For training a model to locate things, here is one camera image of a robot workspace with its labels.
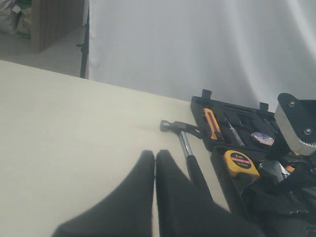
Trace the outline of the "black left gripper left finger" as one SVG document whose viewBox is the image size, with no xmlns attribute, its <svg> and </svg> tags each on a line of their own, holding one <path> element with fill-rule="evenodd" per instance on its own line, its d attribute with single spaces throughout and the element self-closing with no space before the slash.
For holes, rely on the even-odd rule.
<svg viewBox="0 0 316 237">
<path fill-rule="evenodd" d="M 59 225 L 55 237 L 150 237 L 155 180 L 152 151 L 141 152 L 133 169 L 103 200 Z"/>
</svg>

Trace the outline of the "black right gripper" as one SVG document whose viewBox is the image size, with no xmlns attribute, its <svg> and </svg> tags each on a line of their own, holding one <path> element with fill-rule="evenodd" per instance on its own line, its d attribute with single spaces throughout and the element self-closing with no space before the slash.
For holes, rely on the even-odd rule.
<svg viewBox="0 0 316 237">
<path fill-rule="evenodd" d="M 292 192 L 309 210 L 316 211 L 316 153 L 303 156 L 294 171 L 278 185 L 282 192 Z"/>
</svg>

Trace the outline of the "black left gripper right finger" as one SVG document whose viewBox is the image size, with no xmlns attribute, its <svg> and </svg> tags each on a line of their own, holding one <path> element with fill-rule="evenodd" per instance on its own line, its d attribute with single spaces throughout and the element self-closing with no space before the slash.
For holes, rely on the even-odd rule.
<svg viewBox="0 0 316 237">
<path fill-rule="evenodd" d="M 156 156 L 156 194 L 162 237 L 262 237 L 254 224 L 216 204 L 193 155 L 186 158 L 189 176 L 168 150 Z"/>
</svg>

